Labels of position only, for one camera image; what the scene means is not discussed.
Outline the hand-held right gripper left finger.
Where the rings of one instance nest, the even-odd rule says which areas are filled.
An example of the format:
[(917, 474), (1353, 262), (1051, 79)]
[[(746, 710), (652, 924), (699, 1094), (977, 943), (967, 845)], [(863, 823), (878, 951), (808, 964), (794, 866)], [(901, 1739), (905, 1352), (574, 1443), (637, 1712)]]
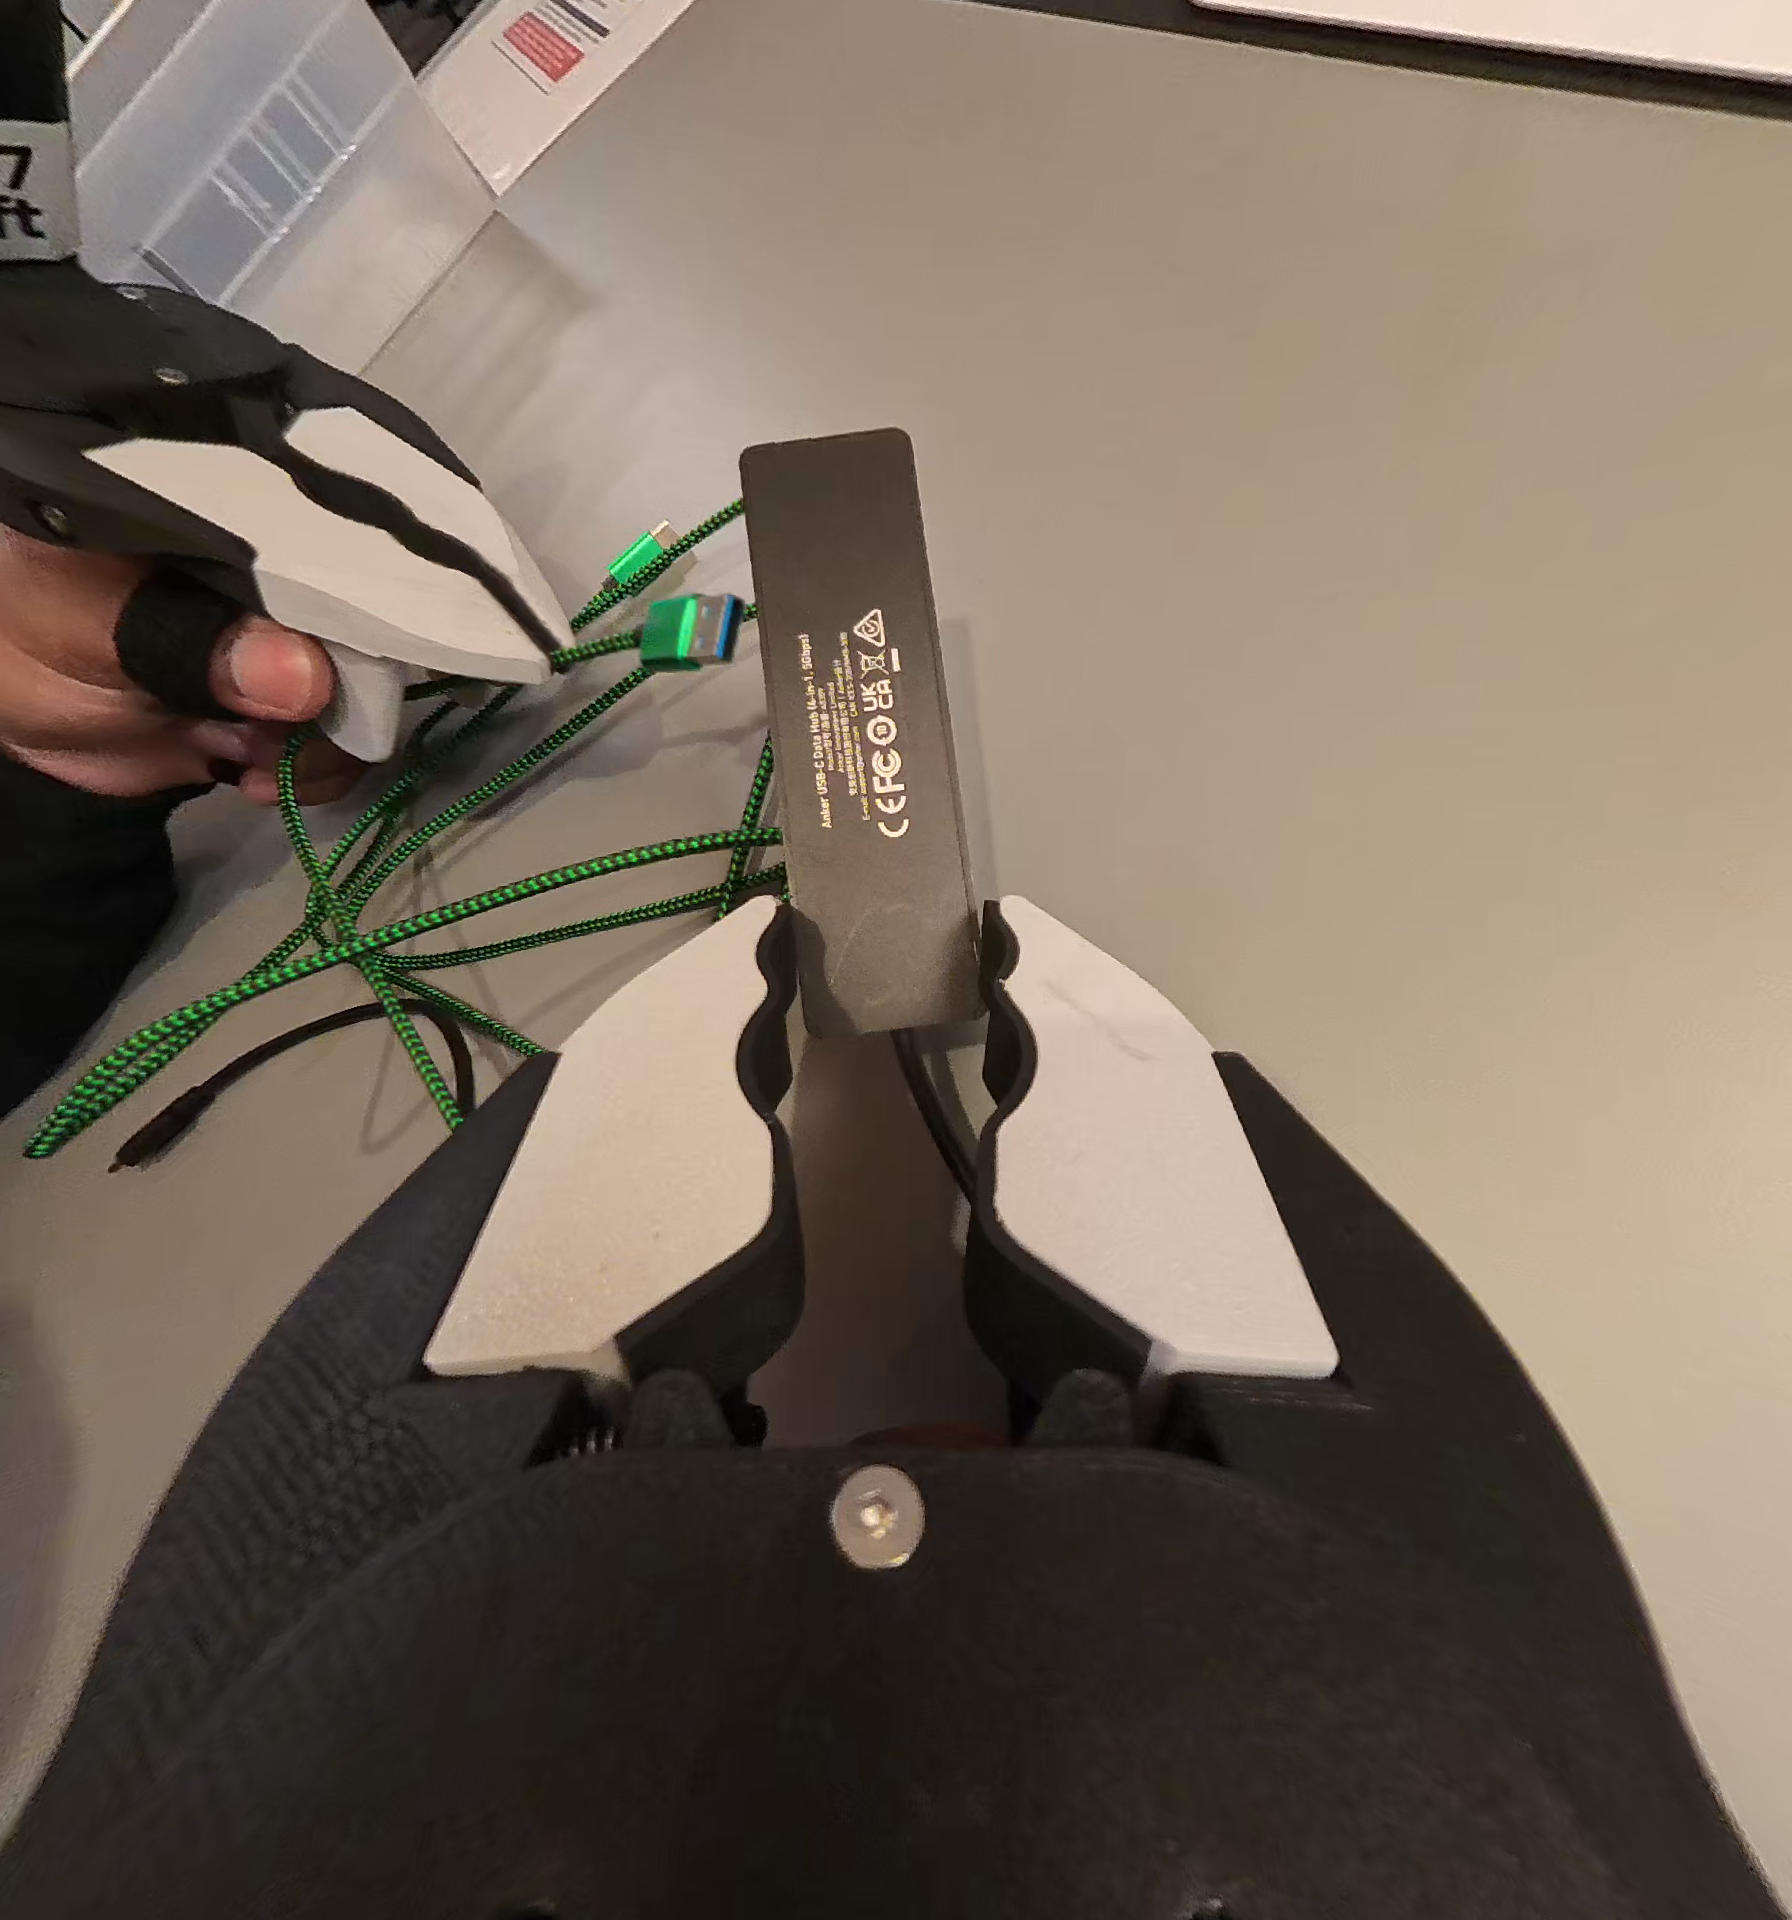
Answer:
[(560, 1046), (423, 1362), (749, 1378), (786, 1343), (805, 1252), (782, 1102), (786, 903), (757, 895)]

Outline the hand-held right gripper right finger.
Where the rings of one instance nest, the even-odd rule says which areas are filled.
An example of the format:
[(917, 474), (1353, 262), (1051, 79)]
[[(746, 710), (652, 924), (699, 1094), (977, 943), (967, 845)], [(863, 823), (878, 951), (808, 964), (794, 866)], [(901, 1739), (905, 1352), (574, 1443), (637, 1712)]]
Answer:
[(1339, 1362), (1214, 1043), (1026, 895), (982, 905), (965, 1311), (1004, 1378), (1321, 1381)]

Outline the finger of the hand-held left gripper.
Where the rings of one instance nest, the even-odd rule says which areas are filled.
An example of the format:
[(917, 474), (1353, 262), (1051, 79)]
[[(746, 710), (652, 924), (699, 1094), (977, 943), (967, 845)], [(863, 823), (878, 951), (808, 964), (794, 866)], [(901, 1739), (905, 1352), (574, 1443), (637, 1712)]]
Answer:
[(330, 516), (367, 526), (412, 578), (453, 573), (478, 612), (453, 612), (471, 655), (552, 655), (568, 614), (542, 566), (476, 472), (407, 406), (303, 406), (282, 432), (282, 465)]
[(126, 438), (93, 462), (203, 516), (252, 550), (266, 612), (360, 655), (487, 682), (543, 682), (546, 655), (471, 655), (448, 618), (478, 612), (453, 573), (412, 578), (367, 526), (330, 516), (277, 460), (237, 443)]

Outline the dark grey power bank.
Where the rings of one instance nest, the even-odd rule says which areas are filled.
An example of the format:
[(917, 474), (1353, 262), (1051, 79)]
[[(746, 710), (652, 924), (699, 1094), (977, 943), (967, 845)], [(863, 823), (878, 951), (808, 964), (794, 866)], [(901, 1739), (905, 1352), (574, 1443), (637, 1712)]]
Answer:
[(741, 486), (809, 1032), (974, 1020), (981, 908), (912, 438), (754, 443)]

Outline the person's left hand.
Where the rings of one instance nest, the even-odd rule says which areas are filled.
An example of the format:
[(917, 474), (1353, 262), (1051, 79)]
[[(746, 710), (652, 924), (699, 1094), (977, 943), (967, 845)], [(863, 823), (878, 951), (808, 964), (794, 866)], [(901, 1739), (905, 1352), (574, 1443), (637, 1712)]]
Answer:
[(289, 735), (337, 692), (312, 636), (252, 614), (221, 636), (212, 693), (228, 718), (162, 706), (115, 654), (115, 620), (148, 566), (0, 526), (0, 752), (112, 799), (232, 783), (277, 804)]

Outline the clear plastic storage box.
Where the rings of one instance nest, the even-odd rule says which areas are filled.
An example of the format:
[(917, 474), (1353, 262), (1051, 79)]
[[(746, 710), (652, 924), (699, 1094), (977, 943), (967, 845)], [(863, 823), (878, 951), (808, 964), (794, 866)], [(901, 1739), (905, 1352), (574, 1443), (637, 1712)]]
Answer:
[(529, 4), (67, 4), (84, 260), (365, 373), (434, 310), (556, 317), (579, 282), (504, 203), (546, 88)]

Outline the white sheet with red label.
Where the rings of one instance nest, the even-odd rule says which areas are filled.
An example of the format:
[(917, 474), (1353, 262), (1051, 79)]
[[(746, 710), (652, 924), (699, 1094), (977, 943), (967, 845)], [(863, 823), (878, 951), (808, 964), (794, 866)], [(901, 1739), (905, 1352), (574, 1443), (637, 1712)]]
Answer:
[(504, 197), (691, 1), (485, 1), (418, 74), (430, 111)]

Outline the white stand base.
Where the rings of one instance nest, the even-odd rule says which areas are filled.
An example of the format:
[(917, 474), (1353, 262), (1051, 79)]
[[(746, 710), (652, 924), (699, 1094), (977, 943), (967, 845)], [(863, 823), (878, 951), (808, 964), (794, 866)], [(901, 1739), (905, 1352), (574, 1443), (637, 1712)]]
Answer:
[(1201, 10), (1792, 83), (1792, 1), (1203, 1)]

